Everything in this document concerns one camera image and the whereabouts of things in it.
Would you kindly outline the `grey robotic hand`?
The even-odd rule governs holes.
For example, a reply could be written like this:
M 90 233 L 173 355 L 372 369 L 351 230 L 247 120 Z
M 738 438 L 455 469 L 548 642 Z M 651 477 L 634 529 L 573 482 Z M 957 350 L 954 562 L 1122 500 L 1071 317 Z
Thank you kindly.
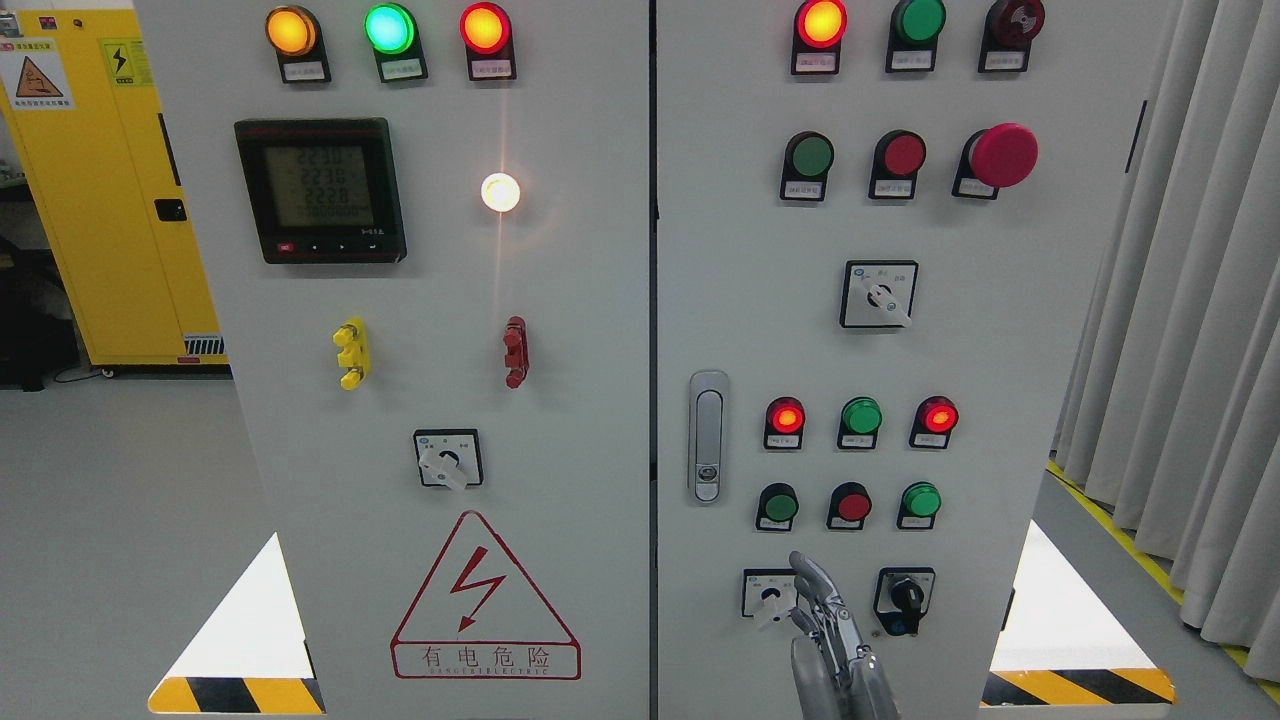
M 809 610 L 790 618 L 803 632 L 791 665 L 805 719 L 900 719 L 887 674 L 872 652 L 835 582 L 805 553 L 788 556 L 795 588 Z

